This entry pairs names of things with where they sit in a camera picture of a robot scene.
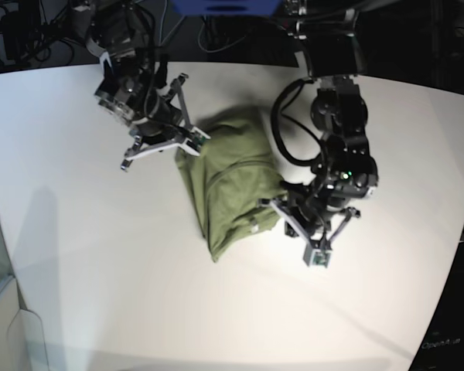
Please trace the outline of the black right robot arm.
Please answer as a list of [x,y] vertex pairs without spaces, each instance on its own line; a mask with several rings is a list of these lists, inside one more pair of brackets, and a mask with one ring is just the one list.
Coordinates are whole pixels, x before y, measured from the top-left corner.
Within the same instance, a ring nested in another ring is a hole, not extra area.
[[152,14],[134,1],[71,1],[89,16],[85,46],[100,62],[97,104],[122,123],[133,139],[121,169],[136,159],[178,148],[198,157],[209,135],[189,117],[181,73],[168,81],[169,59],[155,40]]

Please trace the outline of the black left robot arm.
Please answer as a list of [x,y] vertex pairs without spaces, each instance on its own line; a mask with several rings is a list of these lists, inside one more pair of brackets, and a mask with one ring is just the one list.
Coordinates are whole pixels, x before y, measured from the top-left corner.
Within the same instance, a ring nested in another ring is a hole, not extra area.
[[[285,221],[285,234],[305,241],[307,266],[327,266],[332,244],[360,211],[350,202],[372,195],[378,186],[377,163],[366,135],[368,110],[354,77],[364,72],[355,33],[366,1],[284,1],[273,18],[285,22],[285,31],[297,39],[305,57],[307,75],[290,83],[271,109],[271,131],[281,155],[292,165],[308,167],[308,184],[281,182],[287,195],[260,200]],[[288,152],[280,120],[297,124],[285,113],[303,88],[318,83],[310,118],[321,133],[315,137],[319,153],[301,160]]]

